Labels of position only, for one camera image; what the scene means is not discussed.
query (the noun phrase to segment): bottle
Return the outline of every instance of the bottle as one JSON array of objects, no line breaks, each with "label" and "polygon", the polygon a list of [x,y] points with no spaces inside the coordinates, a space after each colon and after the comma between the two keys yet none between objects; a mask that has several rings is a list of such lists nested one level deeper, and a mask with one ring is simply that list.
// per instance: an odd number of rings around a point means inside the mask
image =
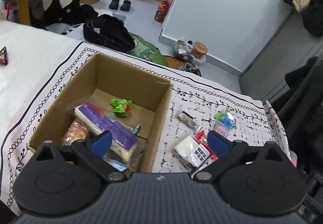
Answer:
[{"label": "bottle", "polygon": [[161,2],[158,6],[158,9],[155,15],[155,20],[158,21],[159,23],[163,23],[168,13],[169,7],[170,7],[169,0],[164,0],[163,2]]}]

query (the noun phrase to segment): purple label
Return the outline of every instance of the purple label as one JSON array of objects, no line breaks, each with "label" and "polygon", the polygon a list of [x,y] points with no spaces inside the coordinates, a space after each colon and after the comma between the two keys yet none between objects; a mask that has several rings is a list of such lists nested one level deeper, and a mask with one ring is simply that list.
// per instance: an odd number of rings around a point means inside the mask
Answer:
[{"label": "purple label", "polygon": [[109,130],[112,133],[113,140],[127,151],[137,142],[137,137],[133,133],[118,121],[112,122],[92,104],[85,103],[79,107],[79,110],[102,131]]}]

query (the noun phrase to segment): ribbed gray surface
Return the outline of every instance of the ribbed gray surface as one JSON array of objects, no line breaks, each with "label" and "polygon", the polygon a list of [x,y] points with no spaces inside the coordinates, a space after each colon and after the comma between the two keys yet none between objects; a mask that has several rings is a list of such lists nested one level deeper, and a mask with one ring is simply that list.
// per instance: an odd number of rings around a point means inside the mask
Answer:
[{"label": "ribbed gray surface", "polygon": [[188,174],[135,173],[124,183],[111,184],[92,206],[71,216],[41,219],[22,215],[23,224],[306,224],[296,213],[275,219],[244,215],[225,204],[211,185]]}]

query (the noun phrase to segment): open cardboard box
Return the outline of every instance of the open cardboard box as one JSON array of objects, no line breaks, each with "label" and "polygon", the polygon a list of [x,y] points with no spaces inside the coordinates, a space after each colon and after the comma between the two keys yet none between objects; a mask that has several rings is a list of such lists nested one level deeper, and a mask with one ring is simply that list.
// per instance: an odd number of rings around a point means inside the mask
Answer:
[{"label": "open cardboard box", "polygon": [[128,99],[132,100],[134,108],[130,116],[123,118],[124,122],[140,124],[138,137],[145,142],[138,171],[150,172],[171,94],[172,84],[168,80],[108,55],[93,55],[49,107],[29,145],[31,150],[36,150],[46,140],[62,144],[62,138],[74,120],[66,111],[67,106],[74,101],[91,95],[100,107],[111,110],[110,99]]}]

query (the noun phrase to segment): gray baseboard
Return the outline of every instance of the gray baseboard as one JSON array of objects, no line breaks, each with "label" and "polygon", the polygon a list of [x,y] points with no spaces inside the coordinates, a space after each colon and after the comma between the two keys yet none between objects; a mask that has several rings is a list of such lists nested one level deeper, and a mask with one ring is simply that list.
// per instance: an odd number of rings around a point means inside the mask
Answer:
[{"label": "gray baseboard", "polygon": [[[172,46],[172,44],[175,42],[176,40],[168,37],[168,36],[165,36],[165,35],[161,35],[159,37],[159,42],[162,43],[162,44],[165,44],[165,45],[168,45],[168,46]],[[222,70],[225,70],[226,72],[236,76],[236,77],[239,77],[241,72],[238,71],[237,69],[235,69],[234,67],[232,67],[231,65],[217,59],[216,57],[214,57],[213,55],[209,55],[207,54],[206,55],[206,61],[209,63],[209,64],[212,64]]]}]

